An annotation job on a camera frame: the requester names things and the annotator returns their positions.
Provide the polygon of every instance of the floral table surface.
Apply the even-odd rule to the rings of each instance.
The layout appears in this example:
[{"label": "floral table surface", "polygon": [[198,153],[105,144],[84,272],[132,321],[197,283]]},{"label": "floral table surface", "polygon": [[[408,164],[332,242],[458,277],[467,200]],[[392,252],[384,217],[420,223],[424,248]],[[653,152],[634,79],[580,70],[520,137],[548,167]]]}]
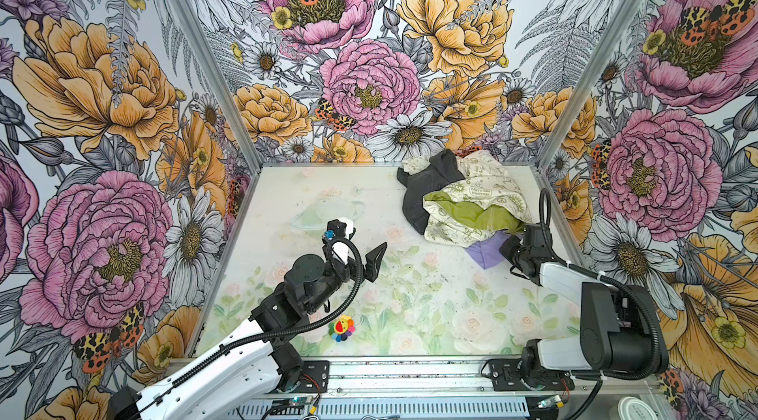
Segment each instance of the floral table surface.
[{"label": "floral table surface", "polygon": [[[539,188],[531,170],[509,171],[536,213]],[[513,354],[529,339],[578,332],[575,304],[512,276],[506,264],[485,271],[463,248],[432,244],[416,233],[403,217],[405,188],[395,175],[394,167],[264,169],[219,290],[207,306],[211,311],[195,355],[248,316],[297,257],[321,252],[323,229],[303,228],[323,228],[345,213],[355,220],[353,241],[361,251],[384,241],[389,249],[376,283],[366,282],[345,312],[355,321],[353,336],[337,343],[328,327],[310,331],[293,340],[301,355]],[[349,285],[333,296],[332,306],[344,299]],[[319,311],[311,320],[322,316]]]}]

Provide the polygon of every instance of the floral wall panel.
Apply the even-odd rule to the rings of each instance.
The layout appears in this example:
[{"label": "floral wall panel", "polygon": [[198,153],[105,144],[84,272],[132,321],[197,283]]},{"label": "floral wall panel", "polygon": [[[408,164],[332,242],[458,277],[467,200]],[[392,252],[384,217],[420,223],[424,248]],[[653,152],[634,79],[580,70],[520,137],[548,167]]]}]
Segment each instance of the floral wall panel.
[{"label": "floral wall panel", "polygon": [[0,409],[104,418],[188,354],[250,170],[163,1],[0,9]]},{"label": "floral wall panel", "polygon": [[658,307],[679,418],[758,418],[758,0],[648,0],[547,174],[585,263]]},{"label": "floral wall panel", "polygon": [[371,162],[536,159],[621,0],[191,2],[263,160]]}]

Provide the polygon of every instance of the orange peony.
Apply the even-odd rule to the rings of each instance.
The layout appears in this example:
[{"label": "orange peony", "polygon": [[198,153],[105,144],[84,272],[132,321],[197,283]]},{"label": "orange peony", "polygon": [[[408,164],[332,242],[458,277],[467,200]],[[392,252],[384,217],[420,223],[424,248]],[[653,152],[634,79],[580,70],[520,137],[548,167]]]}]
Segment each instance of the orange peony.
[{"label": "orange peony", "polygon": [[456,71],[469,77],[488,69],[487,62],[503,56],[513,9],[501,0],[479,17],[453,23],[478,0],[400,0],[397,13],[413,30],[412,38],[426,36],[432,47],[429,68],[449,74]]},{"label": "orange peony", "polygon": [[179,129],[176,91],[168,82],[147,44],[131,39],[127,76],[120,104],[114,103],[111,43],[103,24],[86,31],[75,21],[46,16],[43,23],[28,21],[26,34],[47,61],[15,58],[13,83],[29,103],[29,112],[41,122],[37,129],[48,137],[89,137],[81,151],[89,152],[109,133],[122,136],[147,160],[161,140]]},{"label": "orange peony", "polygon": [[223,152],[212,139],[212,131],[203,116],[194,111],[184,120],[181,138],[166,139],[161,157],[156,162],[158,188],[166,195],[183,194],[193,199],[200,188],[211,194],[211,203],[223,216],[226,213],[228,183],[223,167]]},{"label": "orange peony", "polygon": [[590,201],[590,182],[580,180],[577,176],[573,180],[569,176],[555,184],[555,197],[561,203],[563,215],[571,227],[576,242],[581,246],[592,224],[592,201]]},{"label": "orange peony", "polygon": [[[284,143],[292,137],[304,136],[312,130],[308,108],[287,94],[287,91],[262,84],[243,86],[233,96],[253,142],[259,136],[270,137]],[[224,131],[233,141],[227,122]]]},{"label": "orange peony", "polygon": [[68,387],[27,420],[105,420],[110,399],[110,394],[98,391],[97,387],[91,387],[87,395],[76,387]]},{"label": "orange peony", "polygon": [[180,306],[163,317],[156,332],[139,345],[137,358],[144,366],[132,373],[140,384],[155,384],[166,373],[172,358],[189,357],[186,351],[193,331],[200,320],[200,309],[195,306]]},{"label": "orange peony", "polygon": [[450,150],[464,149],[481,137],[484,127],[491,129],[497,123],[497,107],[503,94],[505,82],[474,80],[453,73],[445,78],[435,78],[423,93],[432,103],[445,105],[438,122],[450,121],[452,132],[445,147]]},{"label": "orange peony", "polygon": [[374,159],[371,152],[366,149],[359,141],[353,141],[342,137],[339,134],[333,135],[327,139],[324,137],[324,148],[314,149],[311,161],[338,161],[340,163],[370,163]]},{"label": "orange peony", "polygon": [[[558,93],[549,91],[529,99],[526,102],[529,112],[522,112],[513,118],[513,138],[525,138],[528,142],[534,142],[540,136],[550,135],[569,103],[573,89],[573,86],[569,86]],[[589,150],[589,144],[595,140],[596,111],[597,100],[590,96],[563,140],[563,148],[574,159],[582,157]]]},{"label": "orange peony", "polygon": [[685,311],[676,320],[658,311],[669,361],[701,379],[724,371],[721,390],[744,396],[758,385],[758,266],[724,236],[681,241],[685,282],[672,287]]}]

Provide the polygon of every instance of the green fabric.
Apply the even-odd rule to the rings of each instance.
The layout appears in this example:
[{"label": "green fabric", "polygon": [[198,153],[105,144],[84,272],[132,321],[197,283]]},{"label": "green fabric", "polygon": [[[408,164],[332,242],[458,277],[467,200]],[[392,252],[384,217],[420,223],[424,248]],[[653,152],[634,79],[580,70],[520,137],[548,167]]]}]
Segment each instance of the green fabric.
[{"label": "green fabric", "polygon": [[504,230],[514,234],[524,227],[524,223],[514,217],[510,211],[502,206],[492,205],[482,209],[475,202],[454,202],[449,194],[444,191],[433,191],[424,196],[424,201],[434,201],[447,212],[450,217],[460,224],[481,230]]}]

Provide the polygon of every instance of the black garment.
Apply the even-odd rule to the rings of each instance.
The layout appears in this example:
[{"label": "black garment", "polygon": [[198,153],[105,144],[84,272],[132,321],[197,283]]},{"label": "black garment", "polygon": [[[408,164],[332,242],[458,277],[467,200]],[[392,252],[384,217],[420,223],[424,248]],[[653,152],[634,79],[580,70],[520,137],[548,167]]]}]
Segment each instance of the black garment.
[{"label": "black garment", "polygon": [[429,213],[424,209],[424,195],[463,179],[465,177],[458,170],[456,155],[448,149],[431,157],[429,166],[417,174],[408,174],[403,167],[397,169],[397,180],[408,188],[403,198],[405,219],[419,234],[423,234],[429,223]]}]

